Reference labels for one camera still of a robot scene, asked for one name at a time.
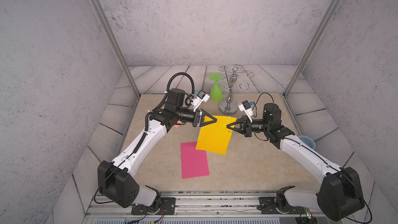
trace red wire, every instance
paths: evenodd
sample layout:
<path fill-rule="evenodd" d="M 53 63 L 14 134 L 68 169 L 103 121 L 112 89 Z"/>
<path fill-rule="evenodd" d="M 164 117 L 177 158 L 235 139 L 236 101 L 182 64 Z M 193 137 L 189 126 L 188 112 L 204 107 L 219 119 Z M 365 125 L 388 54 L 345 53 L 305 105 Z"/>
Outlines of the red wire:
<path fill-rule="evenodd" d="M 164 219 L 164 209 L 163 209 L 163 205 L 161 205 L 161 208 L 162 208 L 162 217 L 161 217 L 161 220 L 160 220 L 160 223 L 159 223 L 159 224 L 162 224 L 163 219 Z"/>

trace wooden floor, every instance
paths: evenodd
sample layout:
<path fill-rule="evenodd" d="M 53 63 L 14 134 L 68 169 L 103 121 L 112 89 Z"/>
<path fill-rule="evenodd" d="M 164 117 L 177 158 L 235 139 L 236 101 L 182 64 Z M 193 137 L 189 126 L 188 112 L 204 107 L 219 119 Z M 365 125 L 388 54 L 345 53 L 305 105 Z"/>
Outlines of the wooden floor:
<path fill-rule="evenodd" d="M 209 80 L 209 75 L 219 73 L 225 77 L 226 74 L 230 74 L 219 71 L 221 66 L 146 66 L 130 67 L 130 71 L 141 94 L 164 93 L 169 78 L 177 72 L 187 72 L 193 78 L 196 90 L 202 89 L 210 93 L 214 82 Z M 225 66 L 228 68 L 227 71 L 231 71 L 232 66 Z M 254 73 L 254 77 L 249 78 L 246 73 L 240 73 L 239 75 L 248 82 L 250 87 L 248 90 L 241 90 L 239 84 L 243 81 L 238 79 L 233 92 L 282 93 L 294 70 L 295 66 L 292 65 L 243 65 L 243 69 L 239 72 L 250 71 Z M 173 80 L 171 88 L 173 87 L 181 88 L 186 92 L 191 91 L 189 80 L 183 76 Z M 395 221 L 398 217 L 390 202 L 302 75 L 291 91 L 288 102 L 304 134 L 316 142 L 315 150 L 330 161 L 341 166 L 352 167 L 359 173 L 363 195 L 366 202 L 371 203 L 373 215 L 384 217 L 384 223 L 398 223 Z M 81 211 L 76 213 L 76 216 L 84 216 L 98 187 L 97 167 L 103 160 L 111 161 L 118 154 L 136 103 L 137 97 L 123 74 L 70 182 L 68 181 L 47 223 L 52 223 L 52 220 L 54 223 L 68 223 L 67 220 L 64 222 L 61 220 L 63 216 L 59 213 L 74 206 L 70 204 L 71 202 L 82 203 L 82 207 L 78 208 Z M 356 212 L 354 217 L 357 221 L 363 222 L 369 219 L 369 213 L 364 208 Z M 351 221 L 344 219 L 343 223 L 351 223 Z"/>

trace yellow paper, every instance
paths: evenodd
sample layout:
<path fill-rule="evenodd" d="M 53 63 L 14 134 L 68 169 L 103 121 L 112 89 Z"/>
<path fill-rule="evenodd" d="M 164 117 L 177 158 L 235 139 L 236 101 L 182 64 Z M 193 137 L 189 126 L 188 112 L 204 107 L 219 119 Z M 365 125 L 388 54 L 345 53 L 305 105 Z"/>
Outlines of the yellow paper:
<path fill-rule="evenodd" d="M 232 130 L 227 129 L 226 125 L 235 122 L 236 118 L 230 116 L 213 117 L 217 119 L 216 123 L 201 127 L 196 149 L 225 155 L 232 135 Z"/>

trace stand base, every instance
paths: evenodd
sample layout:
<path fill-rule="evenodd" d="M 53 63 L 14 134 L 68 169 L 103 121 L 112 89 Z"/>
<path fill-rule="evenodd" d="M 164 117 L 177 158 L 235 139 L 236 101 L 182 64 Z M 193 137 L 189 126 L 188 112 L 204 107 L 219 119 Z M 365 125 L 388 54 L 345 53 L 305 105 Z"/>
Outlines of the stand base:
<path fill-rule="evenodd" d="M 163 205 L 164 215 L 173 215 L 176 207 L 176 198 L 174 197 L 162 197 L 160 198 L 160 205 Z M 141 204 L 132 205 L 132 215 L 144 215 L 147 211 L 147 207 Z M 157 211 L 155 215 L 162 215 L 162 209 Z"/>
<path fill-rule="evenodd" d="M 236 102 L 236 100 L 232 100 L 232 102 L 228 105 L 226 98 L 223 98 L 218 104 L 218 109 L 223 114 L 232 115 L 238 111 L 238 102 Z"/>

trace blue cup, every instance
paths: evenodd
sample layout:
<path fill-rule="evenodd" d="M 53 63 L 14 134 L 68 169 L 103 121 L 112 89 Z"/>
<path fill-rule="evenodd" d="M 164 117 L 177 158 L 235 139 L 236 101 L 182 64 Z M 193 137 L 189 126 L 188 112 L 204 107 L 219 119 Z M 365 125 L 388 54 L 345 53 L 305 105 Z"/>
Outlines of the blue cup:
<path fill-rule="evenodd" d="M 298 137 L 304 144 L 309 146 L 311 149 L 315 149 L 315 142 L 312 140 L 312 138 L 307 137 L 307 136 L 300 136 Z"/>

